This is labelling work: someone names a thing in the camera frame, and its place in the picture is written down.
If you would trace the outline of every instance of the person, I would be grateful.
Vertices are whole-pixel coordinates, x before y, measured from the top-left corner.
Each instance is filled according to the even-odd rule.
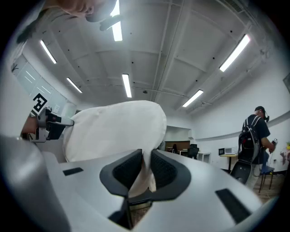
[[[173,146],[172,146],[172,153],[176,153],[177,154],[177,145],[176,145],[176,143],[174,143]]]
[[[250,124],[256,116],[261,117],[255,125],[255,130],[258,135],[259,143],[260,143],[260,152],[257,157],[252,162],[252,171],[249,176],[249,179],[246,182],[246,186],[250,189],[253,189],[260,175],[260,165],[268,160],[269,154],[266,152],[266,149],[269,149],[269,152],[272,153],[275,150],[274,144],[272,144],[267,137],[270,135],[270,131],[265,121],[269,120],[269,117],[266,117],[265,108],[262,106],[258,106],[255,109],[254,114],[251,114],[248,117],[248,123]]]
[[[29,113],[33,107],[33,102],[28,97],[24,97],[25,94],[19,89],[19,84],[15,81],[15,78],[9,73],[9,69],[16,59],[22,54],[23,48],[29,38],[32,37],[38,22],[43,17],[45,12],[50,8],[61,8],[64,12],[74,17],[86,18],[89,22],[97,22],[105,19],[110,15],[116,0],[45,0],[38,3],[34,11],[19,25],[18,31],[11,38],[10,43],[6,50],[6,58],[4,60],[4,71],[2,71],[1,76],[4,77],[2,80],[3,85],[13,86],[14,92],[18,92],[23,101],[23,104],[19,111],[24,114]],[[1,108],[11,108],[19,105],[17,97],[13,93],[7,93],[6,91],[0,94],[1,99],[10,99],[9,101],[2,102]],[[9,117],[11,120],[18,123],[14,125],[14,128],[7,128],[6,126],[0,126],[0,133],[7,136],[19,136],[21,133],[35,133],[38,123],[36,117],[26,117],[19,118],[19,115],[13,115],[12,111],[5,111],[0,114],[0,119]]]

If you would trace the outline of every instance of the fluorescent light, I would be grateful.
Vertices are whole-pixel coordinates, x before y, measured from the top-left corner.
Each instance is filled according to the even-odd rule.
[[[26,71],[27,72],[27,71]],[[30,75],[30,73],[29,72],[27,72],[28,73],[28,75]],[[31,76],[31,75],[30,75]],[[33,76],[31,76],[32,77],[32,79],[34,79],[34,77]],[[34,79],[35,80],[35,79]]]
[[[238,57],[238,55],[244,50],[246,45],[250,42],[250,37],[246,34],[241,39],[240,43],[236,46],[232,54],[226,59],[226,61],[219,68],[221,71],[225,71],[231,63]]]
[[[46,47],[46,45],[44,44],[44,42],[42,40],[40,41],[40,44],[42,45],[42,47],[46,51],[49,58],[53,61],[53,63],[56,64],[56,60],[53,58],[52,54],[49,52],[48,48]]]
[[[67,78],[67,80],[72,84],[72,86],[74,86],[80,93],[82,93],[82,91],[75,85],[75,83],[72,82],[71,79]]]
[[[26,76],[24,76],[27,80],[29,80]],[[29,80],[31,82],[31,80]],[[31,82],[32,83],[32,82]]]
[[[129,75],[128,74],[122,74],[124,86],[126,89],[127,97],[132,97],[131,95],[131,89],[129,84]]]
[[[41,86],[42,88],[44,88],[43,86]],[[48,91],[46,88],[44,88],[47,92],[49,92],[50,94],[51,94],[51,92],[50,91]]]
[[[192,103],[195,99],[197,99],[200,95],[202,95],[203,91],[198,90],[184,105],[183,107],[187,107],[190,103]]]
[[[38,87],[37,87],[38,88]],[[38,88],[41,92],[43,92],[40,88]],[[45,94],[45,92],[43,92]]]
[[[120,7],[119,7],[119,0],[117,0],[115,8],[111,12],[110,16],[114,17],[115,15],[120,14]],[[113,35],[115,41],[122,41],[122,29],[121,29],[121,22],[117,22],[112,26],[113,29]]]

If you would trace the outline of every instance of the black shirt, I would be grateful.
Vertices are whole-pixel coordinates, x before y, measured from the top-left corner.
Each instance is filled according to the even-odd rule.
[[[255,114],[250,115],[248,117],[248,123],[251,124],[255,117],[256,117]],[[263,146],[261,139],[268,137],[270,135],[270,132],[269,132],[269,129],[268,129],[268,126],[267,126],[265,120],[262,118],[260,118],[258,120],[257,124],[255,125],[255,129],[256,129],[256,132],[257,132],[257,135],[259,138],[260,149],[261,149],[261,147]],[[263,153],[259,152],[258,156],[253,160],[253,164],[258,164],[258,163],[262,164],[262,162],[263,162]]]

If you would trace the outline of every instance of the wooden floor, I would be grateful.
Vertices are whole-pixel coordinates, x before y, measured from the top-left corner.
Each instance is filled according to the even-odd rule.
[[[279,195],[280,190],[284,183],[284,178],[285,178],[284,175],[281,174],[274,175],[271,189],[269,189],[271,176],[267,175],[264,186],[262,187],[261,192],[259,193],[260,184],[262,180],[262,177],[260,176],[253,191],[260,197],[261,201],[265,203],[269,199]],[[149,210],[150,207],[131,211],[133,226],[136,225]]]

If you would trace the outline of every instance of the black backpack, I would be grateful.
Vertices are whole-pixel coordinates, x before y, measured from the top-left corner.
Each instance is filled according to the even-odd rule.
[[[252,163],[260,151],[260,142],[255,125],[261,117],[256,116],[252,121],[248,121],[248,119],[245,120],[239,135],[238,159]]]

